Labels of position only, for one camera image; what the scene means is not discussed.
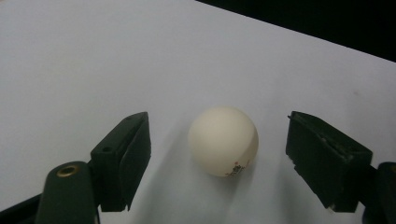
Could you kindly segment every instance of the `ping pong ball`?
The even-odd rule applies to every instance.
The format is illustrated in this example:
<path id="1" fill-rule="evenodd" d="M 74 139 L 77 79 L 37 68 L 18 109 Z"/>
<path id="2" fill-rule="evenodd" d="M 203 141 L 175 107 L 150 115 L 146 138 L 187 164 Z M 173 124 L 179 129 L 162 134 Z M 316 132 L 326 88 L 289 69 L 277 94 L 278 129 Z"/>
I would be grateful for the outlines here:
<path id="1" fill-rule="evenodd" d="M 237 175 L 256 156 L 259 136 L 251 119 L 241 110 L 217 106 L 206 110 L 191 125 L 189 148 L 208 173 Z"/>

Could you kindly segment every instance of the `black background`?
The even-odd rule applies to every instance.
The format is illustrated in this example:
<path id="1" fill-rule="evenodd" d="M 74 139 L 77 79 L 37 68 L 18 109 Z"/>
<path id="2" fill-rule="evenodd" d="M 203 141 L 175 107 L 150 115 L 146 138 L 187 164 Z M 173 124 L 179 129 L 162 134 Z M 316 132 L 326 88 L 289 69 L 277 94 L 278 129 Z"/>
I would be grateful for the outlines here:
<path id="1" fill-rule="evenodd" d="M 197 1 L 396 62 L 394 1 Z"/>

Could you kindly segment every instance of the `ball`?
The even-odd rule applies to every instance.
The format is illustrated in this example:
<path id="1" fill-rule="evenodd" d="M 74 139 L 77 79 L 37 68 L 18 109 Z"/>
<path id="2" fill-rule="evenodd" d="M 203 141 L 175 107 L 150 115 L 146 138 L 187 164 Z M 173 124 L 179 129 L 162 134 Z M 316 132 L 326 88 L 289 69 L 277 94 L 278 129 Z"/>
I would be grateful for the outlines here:
<path id="1" fill-rule="evenodd" d="M 192 123 L 188 142 L 192 156 L 208 173 L 231 176 L 253 162 L 259 136 L 244 112 L 231 106 L 217 106 Z"/>

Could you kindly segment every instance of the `white ball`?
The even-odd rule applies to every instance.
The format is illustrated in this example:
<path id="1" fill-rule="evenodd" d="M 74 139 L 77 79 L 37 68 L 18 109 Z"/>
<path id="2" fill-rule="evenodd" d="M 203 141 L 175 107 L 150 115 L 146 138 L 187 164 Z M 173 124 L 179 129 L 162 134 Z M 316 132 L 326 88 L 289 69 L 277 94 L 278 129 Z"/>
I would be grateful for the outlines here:
<path id="1" fill-rule="evenodd" d="M 251 119 L 230 106 L 206 110 L 191 125 L 189 147 L 210 174 L 237 175 L 256 156 L 259 136 Z"/>

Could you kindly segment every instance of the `white table surface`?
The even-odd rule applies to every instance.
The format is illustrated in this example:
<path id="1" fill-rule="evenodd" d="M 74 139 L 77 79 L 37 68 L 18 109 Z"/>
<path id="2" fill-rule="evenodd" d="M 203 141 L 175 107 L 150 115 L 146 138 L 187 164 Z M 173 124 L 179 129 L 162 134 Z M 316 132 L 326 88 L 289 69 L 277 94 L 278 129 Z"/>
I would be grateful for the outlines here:
<path id="1" fill-rule="evenodd" d="M 192 0 L 0 1 L 0 210 L 148 111 L 152 159 L 130 212 L 102 223 L 361 223 L 326 210 L 285 155 L 292 110 L 396 161 L 396 64 Z M 233 105 L 260 148 L 237 178 L 192 160 L 191 121 Z"/>

